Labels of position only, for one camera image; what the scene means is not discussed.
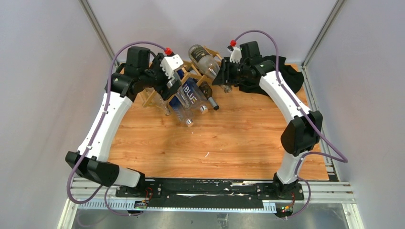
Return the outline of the clear bottle gold black label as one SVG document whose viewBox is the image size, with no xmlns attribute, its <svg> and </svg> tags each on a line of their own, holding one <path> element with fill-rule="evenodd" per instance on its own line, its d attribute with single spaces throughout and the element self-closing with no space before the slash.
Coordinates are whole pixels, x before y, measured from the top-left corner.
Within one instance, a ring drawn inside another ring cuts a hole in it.
<svg viewBox="0 0 405 229">
<path fill-rule="evenodd" d="M 219 73 L 220 65 L 215 57 L 221 60 L 219 52 L 208 49 L 200 44 L 191 46 L 188 50 L 191 62 L 205 75 L 213 85 L 214 79 Z"/>
</svg>

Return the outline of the clear bottle white label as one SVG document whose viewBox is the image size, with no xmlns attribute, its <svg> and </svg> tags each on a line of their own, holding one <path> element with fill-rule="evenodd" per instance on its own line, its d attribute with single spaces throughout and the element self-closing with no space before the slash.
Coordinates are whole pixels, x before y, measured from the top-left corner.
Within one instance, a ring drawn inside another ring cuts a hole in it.
<svg viewBox="0 0 405 229">
<path fill-rule="evenodd" d="M 160 108 L 166 116 L 171 115 L 171 111 L 168 107 L 168 102 L 163 100 L 159 93 L 156 93 L 150 102 L 150 106 Z"/>
</svg>

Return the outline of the clear square bottle silver cap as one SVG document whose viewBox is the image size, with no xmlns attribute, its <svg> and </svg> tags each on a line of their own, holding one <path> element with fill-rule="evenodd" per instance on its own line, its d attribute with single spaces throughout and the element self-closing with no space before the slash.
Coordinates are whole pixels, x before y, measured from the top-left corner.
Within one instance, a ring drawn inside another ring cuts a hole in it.
<svg viewBox="0 0 405 229">
<path fill-rule="evenodd" d="M 185 124 L 187 127 L 191 127 L 194 124 L 192 110 L 185 109 L 176 96 L 169 101 L 169 105 L 180 123 Z"/>
</svg>

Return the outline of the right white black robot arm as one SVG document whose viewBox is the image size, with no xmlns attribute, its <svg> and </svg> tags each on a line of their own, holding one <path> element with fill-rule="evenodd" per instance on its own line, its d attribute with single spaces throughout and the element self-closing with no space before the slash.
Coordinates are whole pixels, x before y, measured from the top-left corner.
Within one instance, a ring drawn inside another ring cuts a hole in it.
<svg viewBox="0 0 405 229">
<path fill-rule="evenodd" d="M 255 82 L 274 101 L 287 123 L 280 138 L 285 152 L 272 184 L 275 197 L 285 199 L 298 186 L 302 156 L 320 141 L 323 116 L 298 99 L 278 71 L 278 63 L 264 58 L 256 41 L 237 47 L 232 40 L 228 48 L 231 55 L 222 59 L 213 85 L 241 86 L 246 80 Z"/>
</svg>

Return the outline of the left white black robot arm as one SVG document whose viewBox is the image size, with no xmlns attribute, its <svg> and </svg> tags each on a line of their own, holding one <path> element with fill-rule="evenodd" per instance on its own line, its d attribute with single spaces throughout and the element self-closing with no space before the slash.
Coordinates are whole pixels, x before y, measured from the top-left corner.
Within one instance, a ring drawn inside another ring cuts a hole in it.
<svg viewBox="0 0 405 229">
<path fill-rule="evenodd" d="M 127 186 L 135 197 L 146 192 L 145 175 L 139 171 L 108 162 L 112 141 L 118 127 L 137 95 L 154 89 L 164 101 L 175 95 L 181 81 L 177 71 L 183 60 L 172 51 L 157 53 L 153 60 L 150 49 L 133 46 L 127 60 L 111 74 L 105 87 L 100 110 L 85 140 L 75 152 L 65 157 L 67 164 L 82 178 L 110 187 Z"/>
</svg>

